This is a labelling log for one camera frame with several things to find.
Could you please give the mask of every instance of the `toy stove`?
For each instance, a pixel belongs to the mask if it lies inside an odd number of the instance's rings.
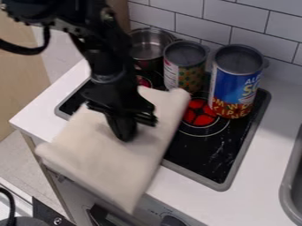
[[[164,90],[158,72],[138,72],[142,86]],[[88,80],[58,107],[58,116],[68,119],[85,101],[81,92],[92,84]],[[217,191],[226,191],[253,139],[270,101],[270,94],[259,89],[252,112],[240,119],[226,119],[213,112],[208,93],[192,97],[162,165]]]

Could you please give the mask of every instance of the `gray floor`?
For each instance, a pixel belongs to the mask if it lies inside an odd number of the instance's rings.
[[[42,44],[41,29],[36,27],[33,31],[37,42]],[[42,53],[42,59],[49,80],[54,83],[80,61],[82,55],[75,49],[67,34],[53,31],[50,45]],[[35,196],[57,212],[64,213],[49,182],[18,131],[0,142],[0,177]]]
[[[64,213],[38,163],[20,132],[0,142],[0,177],[23,192]]]

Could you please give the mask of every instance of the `white cloth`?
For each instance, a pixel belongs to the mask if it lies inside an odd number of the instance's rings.
[[[118,140],[105,116],[82,106],[51,143],[36,153],[50,169],[131,214],[146,191],[184,114],[190,95],[140,87],[158,117],[156,127],[139,124],[132,142]]]

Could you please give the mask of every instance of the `black stovetop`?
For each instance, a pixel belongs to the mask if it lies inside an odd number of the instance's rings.
[[[143,76],[152,80],[154,88],[163,90],[162,77],[158,77],[156,74],[151,76],[144,74]],[[72,115],[84,102],[80,93],[91,85],[91,82],[88,81],[65,101],[59,110],[67,115]],[[255,124],[260,122],[268,106],[270,94],[260,89],[252,112],[246,117],[233,120],[216,116],[208,107],[207,98],[207,92],[200,92],[192,98],[164,159],[177,166],[176,171],[181,174],[182,170],[178,166],[185,168],[188,173],[184,175],[192,179],[196,178],[195,175],[203,176],[215,184],[221,185],[226,181],[232,166],[239,167],[240,163],[234,164],[234,162],[238,158],[240,161],[243,159],[243,153],[246,152],[255,133],[257,127]],[[247,134],[250,135],[248,140],[245,140]]]

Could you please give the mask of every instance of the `blue can label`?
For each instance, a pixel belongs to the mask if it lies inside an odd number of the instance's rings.
[[[251,75],[234,75],[221,71],[216,66],[211,77],[209,107],[227,118],[246,116],[252,109],[261,72]]]

